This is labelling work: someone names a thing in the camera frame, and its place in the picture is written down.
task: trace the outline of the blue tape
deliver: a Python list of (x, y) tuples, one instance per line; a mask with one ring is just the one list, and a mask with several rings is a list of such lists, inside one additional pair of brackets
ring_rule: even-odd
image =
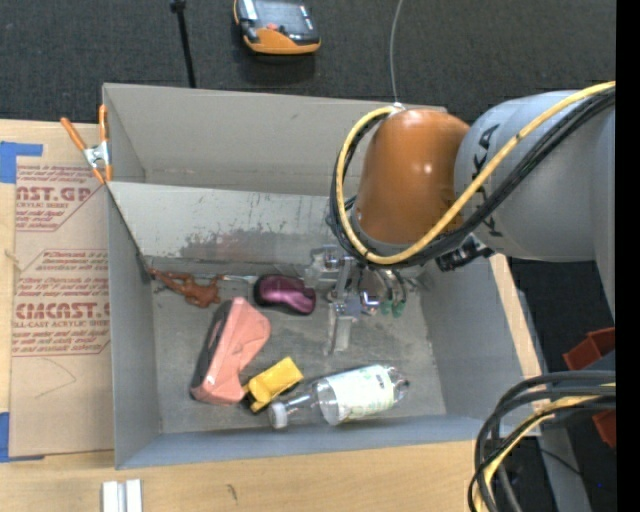
[(9, 462), (9, 413), (0, 413), (0, 462)]
[(0, 183), (15, 183), (17, 157), (42, 156), (42, 144), (0, 142)]
[(0, 464), (19, 460), (40, 460), (43, 457), (9, 457), (9, 413), (0, 412)]

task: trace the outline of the brown lizard toy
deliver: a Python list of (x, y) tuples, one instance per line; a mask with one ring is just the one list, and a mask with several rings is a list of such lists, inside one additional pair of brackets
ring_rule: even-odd
[(201, 308), (208, 307), (211, 303), (219, 304), (218, 279), (216, 276), (211, 279), (208, 285), (196, 283), (191, 274), (162, 272), (158, 269), (149, 269), (149, 274), (160, 279), (174, 292), (184, 295), (184, 299), (194, 306)]

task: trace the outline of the yellow cable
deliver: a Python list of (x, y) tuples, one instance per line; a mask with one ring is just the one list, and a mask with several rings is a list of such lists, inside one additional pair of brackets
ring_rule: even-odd
[(376, 115), (380, 115), (383, 113), (385, 109), (389, 110), (390, 113), (397, 112), (399, 109), (397, 107), (383, 107), (381, 109), (375, 110), (371, 112), (369, 115), (365, 116), (361, 119), (356, 125), (352, 128), (345, 140), (345, 143), (342, 146), (340, 154), (338, 156), (338, 163), (336, 165), (336, 199), (338, 203), (338, 213), (340, 215), (340, 222), (344, 228), (345, 234), (349, 238), (349, 241), (353, 245), (353, 247), (367, 260), (377, 263), (379, 265), (393, 265), (395, 263), (402, 262), (411, 256), (415, 255), (419, 251), (421, 251), (424, 247), (427, 246), (436, 236), (438, 236), (442, 230), (446, 228), (446, 226), (455, 218), (455, 216), (462, 210), (464, 205), (472, 198), (473, 194), (475, 194), (478, 189), (484, 184), (484, 182), (489, 178), (489, 176), (495, 171), (495, 169), (500, 165), (500, 163), (506, 158), (506, 156), (513, 151), (513, 149), (531, 132), (533, 132), (536, 128), (538, 128), (542, 123), (547, 121), (549, 118), (556, 115), (561, 110), (565, 109), (569, 105), (576, 103), (584, 98), (589, 96), (593, 96), (602, 91), (615, 87), (615, 81), (606, 82), (603, 84), (594, 85), (592, 87), (587, 87), (586, 89), (582, 89), (570, 96), (567, 96), (563, 100), (559, 101), (538, 117), (533, 119), (529, 124), (527, 124), (524, 128), (522, 128), (516, 135), (514, 135), (511, 139), (509, 139), (505, 145), (495, 154), (495, 156), (489, 161), (489, 163), (485, 166), (485, 168), (480, 172), (476, 178), (471, 182), (471, 184), (466, 188), (466, 190), (460, 195), (460, 197), (453, 203), (451, 208), (440, 218), (440, 220), (433, 226), (427, 234), (425, 234), (420, 240), (414, 243), (411, 247), (391, 256), (381, 256), (379, 254), (371, 252), (365, 245), (360, 241), (356, 233), (353, 231), (351, 227), (351, 223), (347, 217), (347, 211), (344, 207), (344, 192), (342, 189), (342, 180), (344, 175), (344, 164), (346, 160), (347, 152), (351, 147), (351, 143), (353, 139), (356, 137), (358, 132), (362, 129), (367, 122), (369, 122)]
[[(615, 387), (615, 383), (607, 384), (607, 386)], [(508, 446), (506, 446), (502, 450), (500, 455), (498, 455), (489, 465), (487, 465), (487, 467), (483, 471), (483, 478), (486, 483), (486, 486), (491, 487), (491, 479), (493, 478), (493, 475), (498, 470), (498, 467), (500, 467), (500, 464), (502, 464), (502, 461), (504, 460), (504, 458), (511, 452), (511, 450), (513, 450), (513, 448), (520, 442), (520, 440), (524, 436), (526, 436), (531, 430), (533, 430), (535, 427), (537, 427), (540, 423), (542, 423), (544, 420), (546, 420), (550, 416), (553, 416), (554, 414), (553, 411), (561, 407), (572, 407), (572, 406), (581, 404), (583, 402), (595, 400), (597, 398), (600, 398), (600, 396), (599, 395), (566, 396), (563, 398), (559, 398), (558, 400), (551, 402), (550, 404), (547, 404), (539, 411), (529, 415), (529, 417), (526, 418), (521, 424), (526, 424), (529, 421), (533, 420), (531, 425), (529, 425), (526, 430), (521, 432), (520, 435), (518, 435)], [(473, 504), (476, 510), (478, 510), (479, 512), (482, 512), (483, 510), (482, 495), (477, 491), (477, 489), (476, 489), (476, 494), (473, 498)]]

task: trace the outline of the clear bottle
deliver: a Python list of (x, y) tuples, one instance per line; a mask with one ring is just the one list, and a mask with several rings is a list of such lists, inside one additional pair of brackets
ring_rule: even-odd
[(274, 429), (309, 423), (338, 425), (391, 409), (408, 388), (409, 381), (394, 366), (363, 366), (322, 377), (288, 399), (273, 401), (269, 421)]

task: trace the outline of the purple object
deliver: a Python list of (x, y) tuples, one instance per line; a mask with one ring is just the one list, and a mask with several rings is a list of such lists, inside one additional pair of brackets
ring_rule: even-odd
[(267, 274), (256, 281), (253, 288), (256, 304), (283, 306), (300, 315), (309, 315), (316, 307), (316, 292), (305, 287), (297, 277)]

